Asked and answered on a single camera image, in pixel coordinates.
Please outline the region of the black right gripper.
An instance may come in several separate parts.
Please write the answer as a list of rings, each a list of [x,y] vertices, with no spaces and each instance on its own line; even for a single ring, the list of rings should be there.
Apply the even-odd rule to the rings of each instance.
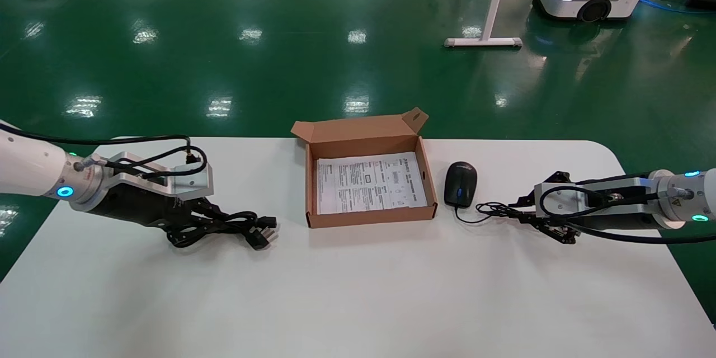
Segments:
[[[668,229],[669,218],[660,206],[657,198],[660,182],[665,175],[622,175],[601,179],[576,182],[575,186],[590,190],[593,194],[573,192],[576,196],[577,213],[608,204],[610,207],[573,218],[573,222],[593,230],[657,230]],[[571,184],[568,172],[557,171],[544,180],[544,183]],[[509,206],[535,206],[539,201],[536,190],[528,195],[517,198]],[[563,245],[574,245],[578,231],[565,223],[552,222],[548,218],[540,218],[535,214],[522,214],[517,220],[530,225],[535,230],[547,235]]]

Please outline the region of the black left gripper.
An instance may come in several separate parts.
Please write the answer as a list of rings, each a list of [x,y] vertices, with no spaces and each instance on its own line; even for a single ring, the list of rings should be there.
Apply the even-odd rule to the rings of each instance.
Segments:
[[[90,214],[166,231],[175,248],[186,248],[210,233],[212,222],[190,222],[192,214],[225,221],[229,215],[208,199],[184,201],[128,184],[108,190]]]

